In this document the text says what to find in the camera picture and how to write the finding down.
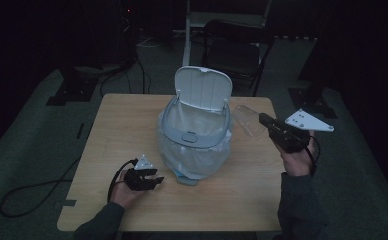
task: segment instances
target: gray carpet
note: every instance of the gray carpet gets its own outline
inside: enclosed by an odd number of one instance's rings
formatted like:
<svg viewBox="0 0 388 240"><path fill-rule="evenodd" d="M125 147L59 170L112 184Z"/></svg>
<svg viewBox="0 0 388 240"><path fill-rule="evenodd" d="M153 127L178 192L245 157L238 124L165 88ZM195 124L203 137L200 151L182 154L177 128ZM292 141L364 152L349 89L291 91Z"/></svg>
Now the gray carpet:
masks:
<svg viewBox="0 0 388 240"><path fill-rule="evenodd" d="M298 81L297 77L313 45L309 40L280 39L271 51L257 95L272 100L278 118L284 119L295 111L287 88L309 84ZM145 72L151 77L146 77L146 92L174 94L173 77L182 64L183 41L175 41L173 47L148 41L138 47L137 52ZM200 53L201 46L193 43L191 65L199 65ZM142 93L141 73L136 64L127 74L111 77L101 91ZM13 188L60 178L82 154L101 102L101 81L89 102L46 106L61 81L58 71L46 77L0 140L0 200ZM250 94L243 89L234 89L233 93L237 96ZM324 119L315 114L335 127L333 133L316 135L322 154L315 185L330 216L331 239L388 239L388 185L340 94L325 89L323 96L338 116ZM72 168L66 179L71 179L75 170ZM51 187L13 195L6 209L11 213L29 209ZM0 239L71 239L71 233L60 232L56 227L60 205L69 187L70 183L60 184L44 204L27 216L10 219L0 215ZM273 234L259 232L257 236L271 239Z"/></svg>

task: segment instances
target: white trash can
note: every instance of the white trash can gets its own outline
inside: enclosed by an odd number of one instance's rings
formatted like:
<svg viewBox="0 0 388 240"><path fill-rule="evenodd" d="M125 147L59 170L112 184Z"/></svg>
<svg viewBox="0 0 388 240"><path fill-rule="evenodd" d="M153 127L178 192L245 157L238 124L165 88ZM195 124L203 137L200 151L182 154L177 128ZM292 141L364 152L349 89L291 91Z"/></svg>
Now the white trash can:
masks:
<svg viewBox="0 0 388 240"><path fill-rule="evenodd" d="M159 150L178 182L195 185L230 155L232 82L222 72L186 66L175 74L175 89L159 115Z"/></svg>

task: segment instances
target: plastic bag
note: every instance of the plastic bag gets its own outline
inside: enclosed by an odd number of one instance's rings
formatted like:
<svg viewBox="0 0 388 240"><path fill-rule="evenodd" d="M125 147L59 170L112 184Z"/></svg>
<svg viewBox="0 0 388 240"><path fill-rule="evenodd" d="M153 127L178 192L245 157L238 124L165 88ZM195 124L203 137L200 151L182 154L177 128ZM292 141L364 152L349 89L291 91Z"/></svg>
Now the plastic bag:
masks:
<svg viewBox="0 0 388 240"><path fill-rule="evenodd" d="M164 111L159 115L157 133L159 150L165 165L177 176L182 174L195 180L206 178L218 171L231 151L232 121L228 129L223 129L225 118L230 118L231 115L194 108L180 102L174 104L167 119L164 119L163 115ZM169 139L160 127L162 121L168 121L173 128L180 131L191 131L202 136L215 135L221 131L226 131L226 134L215 146L189 147Z"/></svg>

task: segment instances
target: cable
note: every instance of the cable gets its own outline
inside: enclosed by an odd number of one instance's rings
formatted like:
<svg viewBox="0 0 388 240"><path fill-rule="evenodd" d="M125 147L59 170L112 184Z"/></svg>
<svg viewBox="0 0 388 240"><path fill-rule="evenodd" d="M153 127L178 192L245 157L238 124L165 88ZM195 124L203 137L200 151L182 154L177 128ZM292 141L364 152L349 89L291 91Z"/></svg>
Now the cable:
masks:
<svg viewBox="0 0 388 240"><path fill-rule="evenodd" d="M125 74L126 74L126 79L128 79L129 93L132 94L131 81L129 80L128 72L126 72Z"/></svg>
<svg viewBox="0 0 388 240"><path fill-rule="evenodd" d="M150 94L150 87L151 87L151 77L147 73L145 73L148 77L148 88L147 88L147 93Z"/></svg>
<svg viewBox="0 0 388 240"><path fill-rule="evenodd" d="M110 74L110 75L107 76L106 79L104 79L103 82L101 83L101 85L100 85L100 95L101 95L101 98L104 97L104 93L103 93L104 84L105 84L109 79L111 79L113 76L115 76L115 75L116 75L116 73Z"/></svg>
<svg viewBox="0 0 388 240"><path fill-rule="evenodd" d="M138 58L138 54L135 54L135 59L137 60L138 64L140 65L141 72L142 72L142 94L145 94L145 71L144 67L142 66L142 63L140 59Z"/></svg>
<svg viewBox="0 0 388 240"><path fill-rule="evenodd" d="M309 136L309 137L312 138L315 141L316 145L318 146L318 155L316 158L313 157L312 153L310 152L310 150L307 146L304 147L304 150L306 150L306 153L307 153L307 155L309 155L310 161L312 162L312 169L310 171L310 174L313 177L313 175L315 175L316 168L317 168L316 163L318 162L319 156L321 154L321 146L319 145L319 142L315 137L313 137L313 136Z"/></svg>
<svg viewBox="0 0 388 240"><path fill-rule="evenodd" d="M57 180L53 180L53 181L48 181L48 182L44 182L44 183L37 183L37 184L32 184L32 185L27 185L27 186L22 186L22 187L18 187L18 188L15 188L9 192L7 192L4 197L1 199L1 202L0 202L0 214L3 216L3 217L6 217L6 218L18 218L18 217L23 217L25 215L28 215L30 213L32 213L33 211L35 211L36 209L38 209L47 199L48 197L50 197L50 195L53 193L53 191L57 188L57 186L62 183L62 182L72 182L72 180L68 180L68 179L64 179L64 177L66 176L66 174L70 171L70 169L72 169L72 167L77 163L79 162L79 160L81 159L81 157L77 158L68 168L67 170L64 172L64 174ZM4 210L4 205L7 201L7 199L9 198L9 196L13 193L16 193L20 190L23 190L23 189L27 189L27 188L33 188L33 187L39 187L39 186L43 186L43 185L48 185L48 184L52 184L52 183L55 183L53 188L47 193L47 195L39 202L37 203L33 208L29 209L28 211L26 212L23 212L23 213L18 213L18 214L10 214L10 213L7 213L5 210Z"/></svg>
<svg viewBox="0 0 388 240"><path fill-rule="evenodd" d="M132 165L135 166L135 164L137 164L137 162L138 162L138 159L129 160L129 161L127 161L126 163L124 163L124 164L122 165L122 167L119 168L119 170L117 170L117 172L115 173L115 175L114 175L113 178L112 178L112 181L110 182L109 191L107 192L107 202L110 202L110 197L112 196L113 188L114 188L114 185L116 184L117 178L118 178L119 175L120 175L120 172L121 172L128 164L132 163Z"/></svg>

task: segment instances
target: table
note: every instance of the table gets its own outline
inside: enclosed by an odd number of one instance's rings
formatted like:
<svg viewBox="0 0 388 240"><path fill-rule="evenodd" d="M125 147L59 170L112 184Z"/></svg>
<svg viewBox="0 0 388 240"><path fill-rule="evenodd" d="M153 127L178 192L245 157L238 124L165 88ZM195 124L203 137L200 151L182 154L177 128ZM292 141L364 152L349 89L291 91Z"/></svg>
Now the table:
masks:
<svg viewBox="0 0 388 240"><path fill-rule="evenodd" d="M244 134L234 123L231 156L197 186L185 186L162 162L156 126L170 95L107 94L100 105L57 227L74 231L106 204L110 181L126 161L145 154L164 176L126 211L125 231L271 231L279 230L279 153L267 136ZM267 98L231 97L231 110L246 105L275 117Z"/></svg>

